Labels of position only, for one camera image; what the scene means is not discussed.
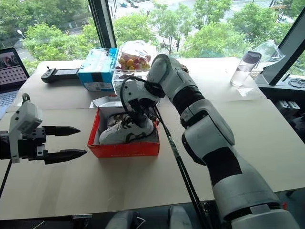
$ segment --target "street lamp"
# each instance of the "street lamp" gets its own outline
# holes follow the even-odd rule
[[[17,33],[19,33],[25,39],[25,36],[23,36],[21,30],[17,30]]]

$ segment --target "laptop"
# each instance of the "laptop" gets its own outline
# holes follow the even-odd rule
[[[0,120],[12,104],[18,90],[29,78],[14,48],[0,50]]]

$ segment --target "water bottle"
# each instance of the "water bottle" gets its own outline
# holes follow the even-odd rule
[[[262,55],[259,52],[248,51],[239,62],[230,83],[236,87],[242,86],[250,71],[259,63],[261,57]]]

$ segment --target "white table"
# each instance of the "white table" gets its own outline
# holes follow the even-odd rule
[[[214,101],[213,104],[232,128],[237,151],[257,168],[273,191],[305,187],[305,145],[271,101]],[[172,131],[199,198],[213,199],[207,168],[194,163],[184,150],[183,128],[168,99],[161,101],[160,111]],[[5,114],[0,121],[1,130],[8,129],[11,115]],[[71,125],[81,130],[67,137],[49,136],[47,149],[50,152],[86,149],[94,115],[95,109],[44,110],[43,125]],[[0,199],[0,219],[54,217],[190,202],[161,126],[160,146],[157,157],[97,159],[89,151],[73,161],[55,165],[22,160],[11,168]],[[1,170],[7,163],[0,161]]]
[[[251,77],[248,77],[244,86],[240,88],[230,85],[230,79],[239,62],[236,58],[180,59],[179,61],[187,66],[190,76],[207,99],[231,101],[266,98]],[[44,110],[88,108],[93,99],[112,94],[88,92],[77,79],[51,84],[41,80],[41,75],[47,71],[47,66],[57,69],[80,68],[82,62],[41,62],[34,74],[19,90],[16,100],[8,111],[16,111],[21,106],[23,93],[28,93],[31,101]],[[240,90],[250,90],[250,92],[243,95],[239,92]]]

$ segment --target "white sneaker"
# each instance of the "white sneaker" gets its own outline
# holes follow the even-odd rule
[[[131,140],[142,138],[153,132],[153,122],[147,116],[138,125],[132,122],[130,116],[116,125],[103,131],[100,135],[101,145],[124,144]]]

